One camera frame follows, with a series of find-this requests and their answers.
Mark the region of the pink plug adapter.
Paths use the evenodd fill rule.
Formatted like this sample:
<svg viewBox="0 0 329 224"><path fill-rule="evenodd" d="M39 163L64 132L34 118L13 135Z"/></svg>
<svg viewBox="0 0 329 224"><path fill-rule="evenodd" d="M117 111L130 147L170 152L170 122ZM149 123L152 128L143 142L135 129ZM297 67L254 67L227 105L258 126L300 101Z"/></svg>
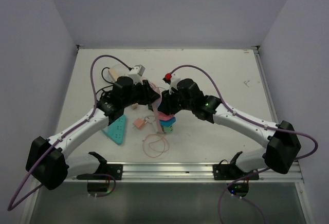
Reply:
<svg viewBox="0 0 329 224"><path fill-rule="evenodd" d="M158 117L159 117L159 120L168 121L168 120L172 119L174 117L174 115L166 115L162 112L159 112Z"/></svg>

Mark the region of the teal plug adapter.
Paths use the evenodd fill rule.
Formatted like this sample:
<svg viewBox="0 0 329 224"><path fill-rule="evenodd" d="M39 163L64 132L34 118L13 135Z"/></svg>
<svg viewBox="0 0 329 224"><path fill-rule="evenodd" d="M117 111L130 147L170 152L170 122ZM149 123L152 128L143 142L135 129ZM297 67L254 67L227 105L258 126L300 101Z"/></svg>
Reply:
<svg viewBox="0 0 329 224"><path fill-rule="evenodd" d="M176 118L172 117L169 120L159 120L160 121L160 125L164 126L164 127L170 127L172 126L175 122L176 122Z"/></svg>

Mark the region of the white plug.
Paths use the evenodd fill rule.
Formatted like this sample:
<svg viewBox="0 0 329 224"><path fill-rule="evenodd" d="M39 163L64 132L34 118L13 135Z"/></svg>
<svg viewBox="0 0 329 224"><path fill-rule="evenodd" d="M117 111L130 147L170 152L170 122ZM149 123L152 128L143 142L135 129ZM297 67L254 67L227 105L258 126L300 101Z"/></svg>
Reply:
<svg viewBox="0 0 329 224"><path fill-rule="evenodd" d="M153 123L156 121L156 118L154 115L148 115L144 117L144 120L146 123Z"/></svg>

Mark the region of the mint green plug adapter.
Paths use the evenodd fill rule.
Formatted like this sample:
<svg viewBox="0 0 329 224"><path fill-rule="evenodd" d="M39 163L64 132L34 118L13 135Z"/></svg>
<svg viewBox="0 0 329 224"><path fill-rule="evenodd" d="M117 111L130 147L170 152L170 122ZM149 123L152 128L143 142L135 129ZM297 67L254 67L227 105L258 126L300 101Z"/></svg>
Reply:
<svg viewBox="0 0 329 224"><path fill-rule="evenodd" d="M165 134L170 134L173 132L173 126L162 126L162 130Z"/></svg>

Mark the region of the pink plug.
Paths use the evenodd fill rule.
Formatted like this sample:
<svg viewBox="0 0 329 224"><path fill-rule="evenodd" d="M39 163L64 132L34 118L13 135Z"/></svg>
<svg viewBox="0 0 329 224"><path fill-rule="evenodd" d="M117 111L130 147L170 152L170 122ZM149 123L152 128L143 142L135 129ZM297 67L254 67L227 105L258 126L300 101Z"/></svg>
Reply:
<svg viewBox="0 0 329 224"><path fill-rule="evenodd" d="M133 122L133 129L142 129L145 125L146 125L147 121L145 119L142 118L137 118L134 122Z"/></svg>

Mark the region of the teal triangular socket adapter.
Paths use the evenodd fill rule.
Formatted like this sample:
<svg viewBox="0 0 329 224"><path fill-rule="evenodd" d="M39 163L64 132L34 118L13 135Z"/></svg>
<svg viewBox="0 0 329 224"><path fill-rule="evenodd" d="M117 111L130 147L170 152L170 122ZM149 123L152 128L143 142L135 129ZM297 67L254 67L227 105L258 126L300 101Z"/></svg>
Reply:
<svg viewBox="0 0 329 224"><path fill-rule="evenodd" d="M123 145L126 128L126 115L122 115L112 124L102 129L102 132L116 145Z"/></svg>

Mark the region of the beige power strip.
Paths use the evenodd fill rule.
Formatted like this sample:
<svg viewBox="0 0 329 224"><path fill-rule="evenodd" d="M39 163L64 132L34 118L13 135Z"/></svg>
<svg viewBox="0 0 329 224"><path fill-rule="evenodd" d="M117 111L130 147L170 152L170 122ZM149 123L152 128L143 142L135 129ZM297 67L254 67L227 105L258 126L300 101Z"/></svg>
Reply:
<svg viewBox="0 0 329 224"><path fill-rule="evenodd" d="M114 81L116 82L118 80L118 78L120 77L120 74L115 70L110 68L108 70L108 76Z"/></svg>

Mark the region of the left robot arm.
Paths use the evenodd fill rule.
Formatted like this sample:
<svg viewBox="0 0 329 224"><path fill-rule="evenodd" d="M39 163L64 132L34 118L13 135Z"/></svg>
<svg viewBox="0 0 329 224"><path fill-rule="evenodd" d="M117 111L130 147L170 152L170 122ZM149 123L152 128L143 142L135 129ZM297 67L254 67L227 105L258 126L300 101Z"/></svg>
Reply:
<svg viewBox="0 0 329 224"><path fill-rule="evenodd" d="M130 77L119 77L112 90L100 98L84 118L66 130L31 145L26 170L49 190L70 177L90 174L95 179L106 175L106 160L97 153L70 159L70 154L98 131L120 118L132 104L149 105L160 98L147 80L134 83Z"/></svg>

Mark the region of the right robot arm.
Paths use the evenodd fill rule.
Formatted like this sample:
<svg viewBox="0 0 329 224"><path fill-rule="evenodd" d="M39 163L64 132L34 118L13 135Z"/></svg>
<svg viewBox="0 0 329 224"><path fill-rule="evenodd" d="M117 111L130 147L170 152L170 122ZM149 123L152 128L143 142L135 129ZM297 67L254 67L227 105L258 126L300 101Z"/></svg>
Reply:
<svg viewBox="0 0 329 224"><path fill-rule="evenodd" d="M286 121L276 124L247 115L229 111L223 101L215 96L203 94L192 79L180 80L176 87L161 93L158 111L175 115L181 110L191 111L198 119L228 127L257 142L261 148L250 152L238 152L230 161L229 173L241 179L248 172L262 168L287 174L301 144L293 126Z"/></svg>

